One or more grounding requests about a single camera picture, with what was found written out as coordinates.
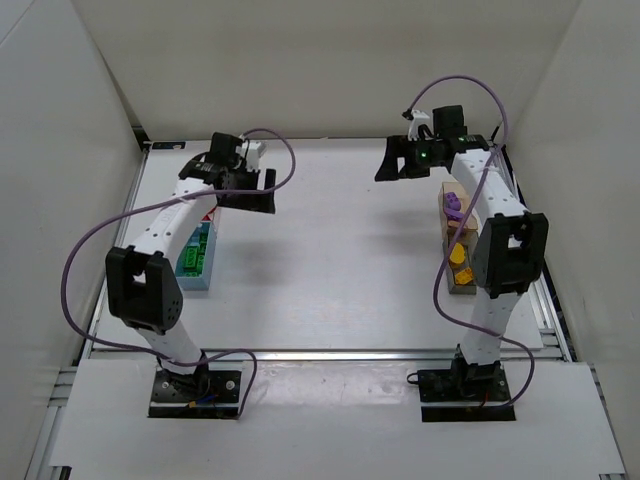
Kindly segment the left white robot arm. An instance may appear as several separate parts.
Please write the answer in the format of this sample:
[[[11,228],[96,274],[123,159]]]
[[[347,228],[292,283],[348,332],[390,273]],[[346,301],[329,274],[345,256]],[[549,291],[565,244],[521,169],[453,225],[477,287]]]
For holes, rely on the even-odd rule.
[[[203,352],[180,320],[183,295],[175,267],[180,253],[207,213],[218,203],[229,208],[275,212],[274,195],[259,194],[258,183],[275,185],[276,172],[262,172],[266,145],[215,133],[209,150],[179,172],[172,192],[177,203],[161,208],[151,224],[125,248],[105,259],[110,314],[137,331],[161,354],[161,367],[193,376]]]

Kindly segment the yellow round lego brick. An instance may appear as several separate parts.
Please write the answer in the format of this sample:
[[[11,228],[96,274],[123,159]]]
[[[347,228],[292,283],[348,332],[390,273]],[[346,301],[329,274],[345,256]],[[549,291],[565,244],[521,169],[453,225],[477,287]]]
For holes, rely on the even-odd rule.
[[[452,268],[461,268],[465,264],[466,259],[467,254],[465,247],[461,243],[456,242],[448,257],[449,265]]]

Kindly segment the purple lego plate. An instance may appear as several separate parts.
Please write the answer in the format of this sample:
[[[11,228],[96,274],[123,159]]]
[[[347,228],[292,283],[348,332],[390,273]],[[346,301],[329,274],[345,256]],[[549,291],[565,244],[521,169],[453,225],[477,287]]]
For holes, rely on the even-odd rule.
[[[449,209],[446,207],[443,208],[443,213],[445,214],[446,218],[450,221],[459,222],[464,218],[464,214],[461,211]]]

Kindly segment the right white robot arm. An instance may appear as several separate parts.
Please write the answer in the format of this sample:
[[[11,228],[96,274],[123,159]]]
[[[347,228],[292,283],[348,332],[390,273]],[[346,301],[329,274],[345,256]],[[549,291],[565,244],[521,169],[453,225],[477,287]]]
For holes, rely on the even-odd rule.
[[[470,195],[469,208],[481,223],[471,257],[479,292],[452,370],[460,382],[487,382],[499,370],[502,337],[514,307],[540,277],[549,223],[510,191],[493,166],[486,140],[469,134],[461,106],[431,113],[408,109],[403,116],[409,130],[388,137],[374,179],[424,178],[443,167]]]

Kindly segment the yellow purple green lego stack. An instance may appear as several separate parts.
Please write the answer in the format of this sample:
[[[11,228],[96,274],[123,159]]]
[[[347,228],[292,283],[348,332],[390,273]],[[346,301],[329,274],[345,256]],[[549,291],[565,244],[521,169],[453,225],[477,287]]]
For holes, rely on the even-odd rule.
[[[455,192],[445,192],[443,195],[444,207],[458,210],[462,209],[462,204]]]

